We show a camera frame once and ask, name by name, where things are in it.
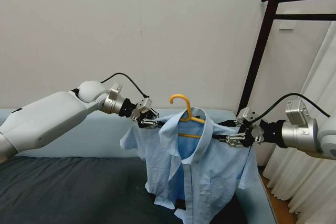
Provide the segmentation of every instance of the wooden floor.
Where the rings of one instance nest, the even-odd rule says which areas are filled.
[[[264,178],[261,172],[260,172],[260,176],[263,179],[262,182],[264,182],[264,185],[266,187],[269,180]],[[289,200],[283,201],[283,200],[277,199],[271,194],[271,189],[266,187],[266,190],[267,190],[268,197],[271,201],[271,204],[273,206],[274,212],[277,216],[278,223],[279,224],[295,224],[295,222],[297,221],[297,217],[295,214],[291,214],[288,211],[289,208],[287,205],[289,203]]]

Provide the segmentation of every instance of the white curtain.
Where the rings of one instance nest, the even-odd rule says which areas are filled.
[[[327,113],[336,115],[336,22],[332,22],[302,92]],[[321,125],[327,118],[309,106],[311,116]],[[336,161],[313,158],[293,148],[276,147],[263,176],[272,194],[291,199],[290,212],[297,223],[336,223]]]

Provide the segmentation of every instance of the fabric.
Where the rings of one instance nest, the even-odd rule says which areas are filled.
[[[336,115],[336,22],[332,22],[301,93]],[[306,102],[321,125],[327,120]],[[275,148],[263,175],[275,197],[287,200],[297,224],[332,224],[336,219],[336,162],[313,158],[294,148]]]
[[[146,161],[146,189],[156,194],[156,204],[173,209],[176,199],[184,198],[186,211],[178,210],[176,215],[185,223],[209,223],[231,200],[237,179],[242,189],[259,180],[257,164],[252,149],[229,147],[212,138],[213,134],[234,134],[238,128],[214,124],[199,108],[192,108],[192,114],[205,124],[179,122],[187,116],[181,112],[159,119],[165,122],[160,130],[135,125],[120,142],[122,148],[137,148]]]

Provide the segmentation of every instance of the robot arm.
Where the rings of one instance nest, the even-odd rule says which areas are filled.
[[[138,104],[119,95],[122,85],[110,91],[96,81],[82,83],[69,92],[58,92],[14,111],[0,126],[0,163],[19,152],[41,148],[81,123],[95,110],[116,113],[139,125],[158,117],[145,98]]]
[[[255,121],[257,115],[249,107],[242,109],[234,121],[238,134],[225,136],[223,142],[233,147],[247,147],[254,142],[275,143],[281,148],[293,147],[312,157],[336,160],[336,117],[329,117],[318,129],[316,119],[311,118],[301,99],[287,102],[288,121],[267,123]],[[232,122],[222,125],[231,126]]]

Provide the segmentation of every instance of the light blue headboard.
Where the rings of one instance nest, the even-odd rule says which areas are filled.
[[[0,125],[13,110],[0,110]],[[179,109],[161,109],[160,116],[175,114]],[[215,121],[222,122],[234,119],[232,111],[205,110]],[[120,148],[119,140],[131,127],[128,118],[121,118],[116,114],[105,114],[96,111],[78,126],[56,139],[52,143],[37,150],[22,152],[19,155],[31,157],[137,157],[136,150],[125,151]]]

